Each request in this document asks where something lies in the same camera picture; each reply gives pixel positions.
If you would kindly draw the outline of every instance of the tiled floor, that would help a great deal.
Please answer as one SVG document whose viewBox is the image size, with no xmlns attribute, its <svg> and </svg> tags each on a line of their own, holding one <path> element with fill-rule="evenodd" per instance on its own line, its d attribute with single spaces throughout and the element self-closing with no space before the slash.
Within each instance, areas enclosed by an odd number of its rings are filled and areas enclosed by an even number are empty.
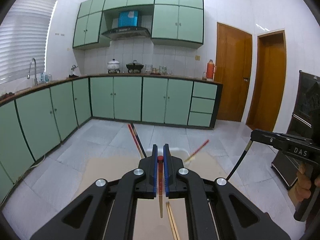
<svg viewBox="0 0 320 240">
<path fill-rule="evenodd" d="M 250 139 L 251 130 L 239 122 L 217 121 L 214 130 L 135 125 L 145 150 L 153 144 L 179 147 L 193 152 L 205 139 L 206 151 L 229 173 Z M 78 189 L 88 159 L 126 154 L 139 156 L 124 123 L 90 120 L 62 146 L 50 154 L 17 187 L 3 214 L 21 239 L 31 235 L 62 210 Z M 299 239 L 304 223 L 293 218 L 294 206 L 271 169 L 275 153 L 253 143 L 233 175 L 239 189 L 292 238 Z"/>
</svg>

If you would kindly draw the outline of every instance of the black pot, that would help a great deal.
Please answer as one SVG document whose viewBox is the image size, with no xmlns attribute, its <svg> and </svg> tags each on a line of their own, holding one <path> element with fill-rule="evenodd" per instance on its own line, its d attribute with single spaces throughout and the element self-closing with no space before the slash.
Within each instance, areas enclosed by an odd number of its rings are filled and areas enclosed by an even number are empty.
<svg viewBox="0 0 320 240">
<path fill-rule="evenodd" d="M 128 72 L 130 73 L 130 70 L 133 72 L 133 70 L 138 70 L 141 72 L 142 68 L 144 67 L 143 64 L 138 63 L 136 60 L 134 60 L 132 63 L 129 63 L 126 65 Z"/>
</svg>

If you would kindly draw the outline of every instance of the window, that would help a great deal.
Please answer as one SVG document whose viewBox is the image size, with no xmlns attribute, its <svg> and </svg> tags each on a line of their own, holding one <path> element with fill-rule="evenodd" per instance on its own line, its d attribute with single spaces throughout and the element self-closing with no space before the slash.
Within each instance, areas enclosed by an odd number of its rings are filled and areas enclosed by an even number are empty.
<svg viewBox="0 0 320 240">
<path fill-rule="evenodd" d="M 33 57 L 37 73 L 44 72 L 46 42 L 56 2 L 16 0 L 12 5 L 0 25 L 0 84 L 27 77 Z"/>
</svg>

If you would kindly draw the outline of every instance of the metal screw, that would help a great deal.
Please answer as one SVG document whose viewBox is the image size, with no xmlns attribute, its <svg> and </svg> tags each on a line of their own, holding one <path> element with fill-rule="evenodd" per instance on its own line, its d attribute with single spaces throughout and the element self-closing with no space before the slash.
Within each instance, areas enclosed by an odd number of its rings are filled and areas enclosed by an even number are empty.
<svg viewBox="0 0 320 240">
<path fill-rule="evenodd" d="M 98 187 L 103 187 L 106 184 L 106 180 L 105 179 L 98 179 L 96 180 L 96 186 Z"/>
<path fill-rule="evenodd" d="M 135 174 L 135 175 L 142 175 L 143 173 L 144 173 L 144 171 L 143 171 L 143 169 L 135 169 L 134 171 L 133 171 L 133 173 Z"/>
<path fill-rule="evenodd" d="M 181 174 L 181 175 L 186 175 L 188 174 L 189 170 L 186 169 L 186 168 L 181 168 L 178 170 L 178 172 Z"/>
<path fill-rule="evenodd" d="M 224 186 L 227 184 L 227 181 L 224 178 L 219 178 L 219 179 L 217 179 L 217 184 L 220 186 Z"/>
</svg>

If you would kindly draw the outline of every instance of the white pot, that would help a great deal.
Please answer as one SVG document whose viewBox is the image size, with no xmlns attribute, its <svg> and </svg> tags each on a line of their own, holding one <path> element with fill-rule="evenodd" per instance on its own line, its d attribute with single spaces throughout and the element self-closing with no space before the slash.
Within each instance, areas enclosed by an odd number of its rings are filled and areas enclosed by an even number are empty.
<svg viewBox="0 0 320 240">
<path fill-rule="evenodd" d="M 112 59 L 111 61 L 108 62 L 107 68 L 108 70 L 117 70 L 120 68 L 120 63 L 119 61 Z"/>
</svg>

